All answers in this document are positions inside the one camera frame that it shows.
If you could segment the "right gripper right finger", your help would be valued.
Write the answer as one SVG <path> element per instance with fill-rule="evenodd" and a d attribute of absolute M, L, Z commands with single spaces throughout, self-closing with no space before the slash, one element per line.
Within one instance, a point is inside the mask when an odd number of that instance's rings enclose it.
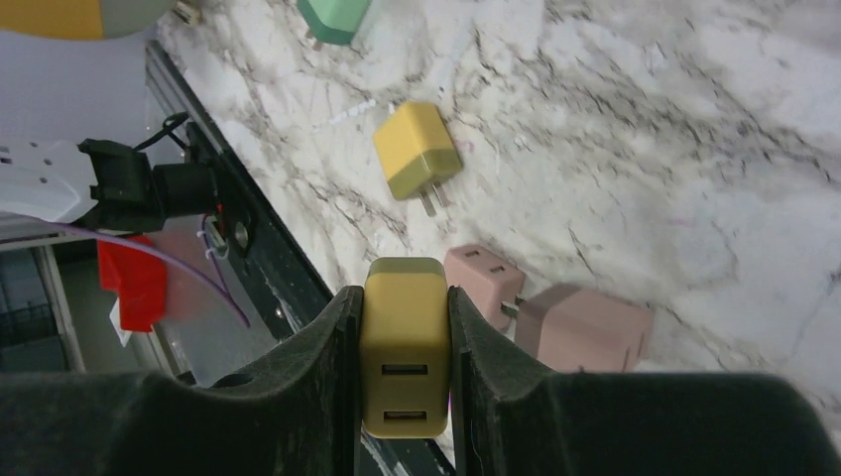
<path fill-rule="evenodd" d="M 836 475 L 810 403 L 759 373 L 559 373 L 447 295 L 460 475 Z"/>

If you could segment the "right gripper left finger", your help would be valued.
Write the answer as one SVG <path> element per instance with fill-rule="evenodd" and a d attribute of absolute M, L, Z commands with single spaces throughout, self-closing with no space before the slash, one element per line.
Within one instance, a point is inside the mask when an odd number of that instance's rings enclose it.
<path fill-rule="evenodd" d="M 209 388 L 156 372 L 1 378 L 5 475 L 354 475 L 363 291 Z"/>

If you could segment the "pink charger plug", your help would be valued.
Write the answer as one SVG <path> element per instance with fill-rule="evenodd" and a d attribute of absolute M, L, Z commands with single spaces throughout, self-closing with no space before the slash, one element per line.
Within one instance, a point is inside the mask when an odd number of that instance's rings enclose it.
<path fill-rule="evenodd" d="M 598 290 L 557 284 L 501 304 L 515 343 L 558 372 L 624 373 L 646 357 L 654 313 Z"/>
<path fill-rule="evenodd" d="M 489 324 L 497 330 L 509 326 L 503 303 L 516 300 L 526 279 L 518 267 L 478 244 L 450 248 L 443 267 L 447 283 L 463 288 Z"/>

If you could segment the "yellow usb charger plug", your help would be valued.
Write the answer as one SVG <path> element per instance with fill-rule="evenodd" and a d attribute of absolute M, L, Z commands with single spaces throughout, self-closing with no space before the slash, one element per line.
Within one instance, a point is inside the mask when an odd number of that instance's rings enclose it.
<path fill-rule="evenodd" d="M 441 186 L 463 170 L 463 162 L 435 104 L 401 104 L 373 141 L 393 199 L 417 198 L 429 217 L 436 215 L 432 195 L 440 207 L 448 204 Z"/>

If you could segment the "green charger plug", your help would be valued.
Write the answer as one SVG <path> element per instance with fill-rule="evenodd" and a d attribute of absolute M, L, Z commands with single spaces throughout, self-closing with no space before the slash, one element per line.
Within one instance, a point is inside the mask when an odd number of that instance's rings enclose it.
<path fill-rule="evenodd" d="M 348 46 L 356 36 L 371 0 L 298 0 L 307 36 L 320 44 Z"/>

